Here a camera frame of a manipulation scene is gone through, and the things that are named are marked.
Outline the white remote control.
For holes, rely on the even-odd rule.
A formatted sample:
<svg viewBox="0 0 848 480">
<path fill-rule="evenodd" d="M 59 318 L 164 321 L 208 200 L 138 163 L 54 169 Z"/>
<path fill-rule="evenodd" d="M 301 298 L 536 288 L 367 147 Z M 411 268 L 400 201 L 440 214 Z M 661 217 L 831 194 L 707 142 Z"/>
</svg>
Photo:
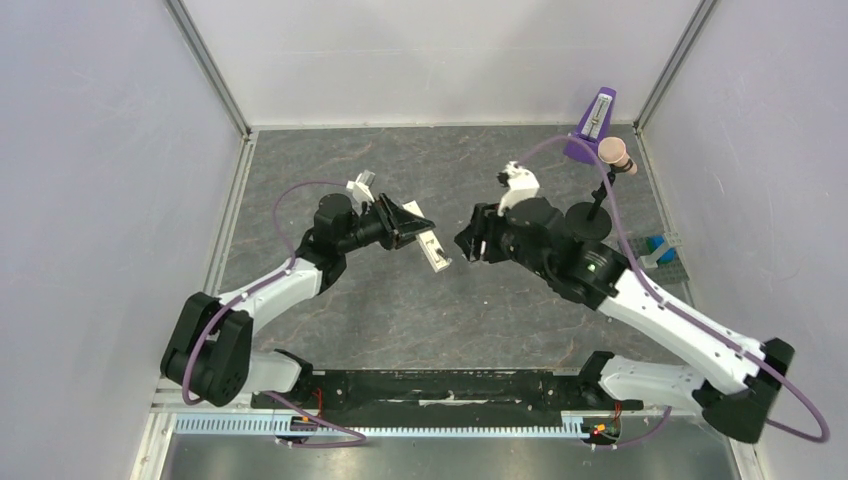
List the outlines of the white remote control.
<svg viewBox="0 0 848 480">
<path fill-rule="evenodd" d="M 418 214 L 424 217 L 423 212 L 421 211 L 418 203 L 415 200 L 403 204 L 402 207 L 414 214 Z M 424 233 L 420 235 L 417 238 L 417 242 L 434 272 L 438 273 L 444 271 L 450 266 L 452 260 L 445 253 L 440 241 L 438 240 L 433 230 L 429 233 Z M 436 254 L 434 253 L 435 248 L 441 248 L 443 250 L 446 257 L 445 260 L 441 260 L 436 256 Z"/>
</svg>

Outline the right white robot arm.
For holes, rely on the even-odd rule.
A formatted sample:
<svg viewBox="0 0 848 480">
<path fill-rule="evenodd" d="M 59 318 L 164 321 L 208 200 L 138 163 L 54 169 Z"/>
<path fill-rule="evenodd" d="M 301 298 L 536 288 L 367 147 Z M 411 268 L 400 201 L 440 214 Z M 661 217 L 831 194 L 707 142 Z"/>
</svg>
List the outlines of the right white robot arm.
<svg viewBox="0 0 848 480">
<path fill-rule="evenodd" d="M 619 320 L 683 360 L 672 366 L 601 353 L 599 370 L 577 382 L 580 400 L 602 408 L 638 400 L 699 413 L 718 432 L 755 444 L 782 388 L 795 350 L 759 341 L 714 322 L 630 266 L 619 251 L 578 237 L 546 199 L 524 200 L 499 214 L 478 203 L 454 238 L 470 261 L 515 262 L 563 299 Z"/>
</svg>

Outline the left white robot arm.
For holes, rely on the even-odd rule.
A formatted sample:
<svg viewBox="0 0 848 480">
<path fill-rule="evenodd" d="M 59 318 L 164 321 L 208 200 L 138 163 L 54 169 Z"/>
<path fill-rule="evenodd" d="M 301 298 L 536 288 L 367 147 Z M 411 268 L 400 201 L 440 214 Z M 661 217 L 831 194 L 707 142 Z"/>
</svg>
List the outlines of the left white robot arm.
<svg viewBox="0 0 848 480">
<path fill-rule="evenodd" d="M 314 393 L 312 379 L 303 374 L 309 363 L 282 350 L 254 351 L 255 334 L 333 286 L 348 253 L 372 244 L 397 250 L 434 227 L 384 194 L 363 212 L 344 194 L 322 197 L 312 227 L 281 266 L 218 297 L 197 292 L 185 301 L 160 361 L 161 375 L 187 391 L 189 405 L 223 407 L 244 392 L 272 391 L 288 407 L 304 407 Z"/>
</svg>

